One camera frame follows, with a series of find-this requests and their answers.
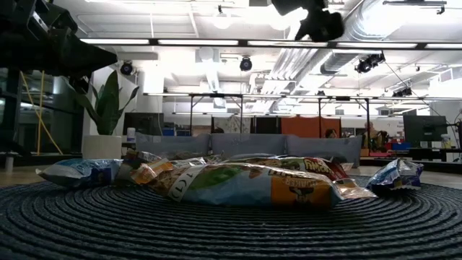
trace ceiling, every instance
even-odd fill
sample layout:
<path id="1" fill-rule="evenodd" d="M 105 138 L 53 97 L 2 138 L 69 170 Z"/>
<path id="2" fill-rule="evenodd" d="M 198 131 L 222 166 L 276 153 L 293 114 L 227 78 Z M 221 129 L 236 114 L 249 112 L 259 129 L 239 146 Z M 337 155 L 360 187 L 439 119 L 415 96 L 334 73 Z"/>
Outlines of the ceiling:
<path id="1" fill-rule="evenodd" d="M 93 1 L 55 0 L 55 4 L 71 12 L 79 25 L 79 36 L 83 38 L 285 39 L 293 34 L 290 26 L 296 25 L 300 17 L 306 15 L 297 12 L 292 17 L 281 18 L 272 6 L 250 7 L 249 0 L 234 0 L 233 4 L 224 1 L 223 12 L 229 17 L 217 17 L 218 2 L 209 5 L 201 4 L 200 0 L 149 1 L 149 4 L 124 4 L 121 1 L 115 4 L 117 0 Z M 384 40 L 462 41 L 462 1 L 447 1 L 445 13 L 441 15 L 436 14 L 439 7 L 435 6 L 413 9 L 396 7 L 370 15 L 367 17 L 367 26 L 371 30 L 376 28 L 381 31 L 385 24 L 399 16 L 403 24 Z M 360 0 L 330 2 L 331 12 L 341 12 L 343 17 L 347 17 Z M 230 25 L 226 29 L 216 26 L 225 26 L 223 24 L 227 22 Z M 207 68 L 196 62 L 197 49 L 136 46 L 110 48 L 118 54 L 156 52 L 165 73 L 165 86 L 183 92 L 187 92 L 190 86 L 207 82 Z M 238 60 L 216 64 L 220 82 L 249 82 L 251 74 L 271 71 L 281 57 L 281 49 L 278 48 L 219 48 L 218 51 L 236 54 L 238 57 L 250 56 L 253 62 L 253 69 L 248 72 L 240 71 Z M 437 76 L 442 67 L 462 63 L 462 53 L 457 51 L 386 51 L 384 54 L 389 66 L 381 64 L 367 74 L 358 74 L 354 70 L 356 58 L 333 77 L 317 76 L 316 71 L 307 73 L 313 74 L 312 77 L 298 77 L 300 80 L 296 90 L 309 91 L 310 95 L 317 90 L 324 90 L 327 95 L 380 95 L 385 89 L 393 90 L 392 86 L 399 84 L 401 80 L 407 82 L 411 79 L 415 90 L 424 93 L 430 85 L 428 79 Z"/>

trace blue chip bag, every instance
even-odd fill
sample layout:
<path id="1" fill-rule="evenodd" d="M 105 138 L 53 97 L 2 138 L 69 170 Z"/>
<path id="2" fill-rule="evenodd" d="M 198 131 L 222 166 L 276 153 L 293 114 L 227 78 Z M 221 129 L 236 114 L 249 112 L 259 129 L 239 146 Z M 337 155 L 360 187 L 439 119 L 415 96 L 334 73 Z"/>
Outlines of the blue chip bag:
<path id="1" fill-rule="evenodd" d="M 47 181 L 60 186 L 87 188 L 111 184 L 121 163 L 122 160 L 70 159 L 35 172 Z"/>
<path id="2" fill-rule="evenodd" d="M 367 183 L 371 191 L 420 189 L 420 175 L 424 166 L 414 162 L 397 159 L 383 166 Z"/>

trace round rug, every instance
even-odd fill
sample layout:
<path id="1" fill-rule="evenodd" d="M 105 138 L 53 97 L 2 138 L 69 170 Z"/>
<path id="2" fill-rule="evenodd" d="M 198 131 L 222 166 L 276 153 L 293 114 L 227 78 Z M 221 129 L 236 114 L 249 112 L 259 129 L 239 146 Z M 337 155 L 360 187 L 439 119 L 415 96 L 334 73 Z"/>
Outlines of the round rug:
<path id="1" fill-rule="evenodd" d="M 311 212 L 43 182 L 0 190 L 0 258 L 454 259 L 462 257 L 461 206 L 462 190 L 434 185 Z"/>

